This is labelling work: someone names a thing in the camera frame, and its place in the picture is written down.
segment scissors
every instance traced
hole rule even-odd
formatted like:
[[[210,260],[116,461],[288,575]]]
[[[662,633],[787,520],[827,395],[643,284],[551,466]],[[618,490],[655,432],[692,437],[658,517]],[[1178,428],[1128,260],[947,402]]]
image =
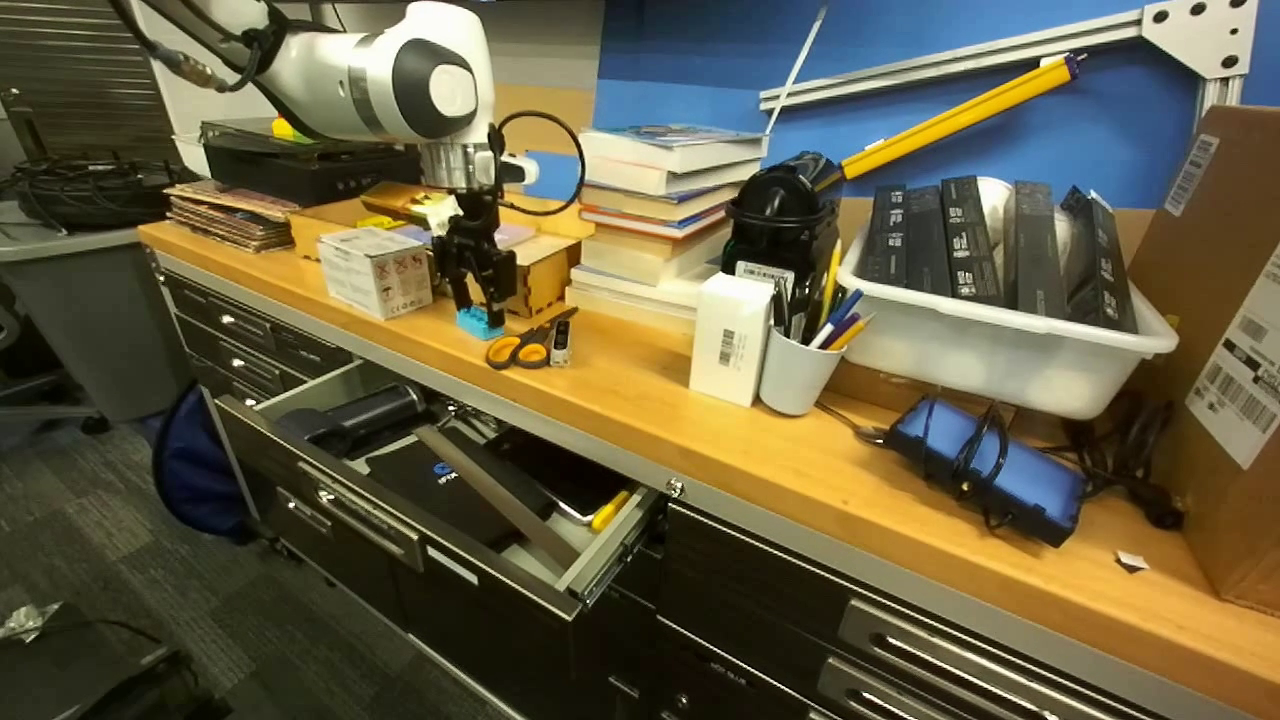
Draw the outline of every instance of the scissors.
[[[567,322],[577,307],[549,318],[542,323],[518,332],[518,336],[501,336],[484,348],[486,367],[542,367],[551,364],[551,342],[557,323]]]

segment white box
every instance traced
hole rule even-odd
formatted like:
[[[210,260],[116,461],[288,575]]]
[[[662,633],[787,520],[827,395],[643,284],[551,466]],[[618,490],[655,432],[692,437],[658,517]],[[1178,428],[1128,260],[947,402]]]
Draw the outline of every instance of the white box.
[[[925,386],[990,395],[1047,418],[1100,418],[1130,367],[1175,348],[1175,332],[1130,288],[1136,332],[1030,318],[861,282],[851,241],[838,284],[865,293],[867,332],[842,359]]]
[[[354,314],[390,322],[432,303],[432,253],[420,241],[343,229],[324,231],[317,257],[326,296]]]
[[[708,278],[695,296],[687,387],[751,405],[769,342],[771,282]]]

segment stack of books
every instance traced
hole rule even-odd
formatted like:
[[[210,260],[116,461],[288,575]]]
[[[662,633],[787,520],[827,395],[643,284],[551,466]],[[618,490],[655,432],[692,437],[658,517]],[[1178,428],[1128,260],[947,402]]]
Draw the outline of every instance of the stack of books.
[[[655,296],[704,282],[732,238],[727,205],[759,172],[759,132],[692,123],[579,132],[587,154],[577,296]]]

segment white plastic bin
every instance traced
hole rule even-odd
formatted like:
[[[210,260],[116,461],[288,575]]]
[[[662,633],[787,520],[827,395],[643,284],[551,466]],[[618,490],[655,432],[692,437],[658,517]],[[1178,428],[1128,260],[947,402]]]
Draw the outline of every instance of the white plastic bin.
[[[1130,367],[1175,348],[1175,332],[1130,288],[1136,332],[861,282],[851,241],[838,284],[865,293],[871,330],[842,359],[1003,405],[1092,422]]]

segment floor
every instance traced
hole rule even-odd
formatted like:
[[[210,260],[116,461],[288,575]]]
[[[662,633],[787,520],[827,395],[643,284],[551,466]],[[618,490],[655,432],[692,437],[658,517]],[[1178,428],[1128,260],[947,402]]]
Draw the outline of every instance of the floor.
[[[72,602],[197,656],[234,718],[501,718],[414,643],[261,544],[180,528],[154,499],[134,428],[0,437],[0,620]]]

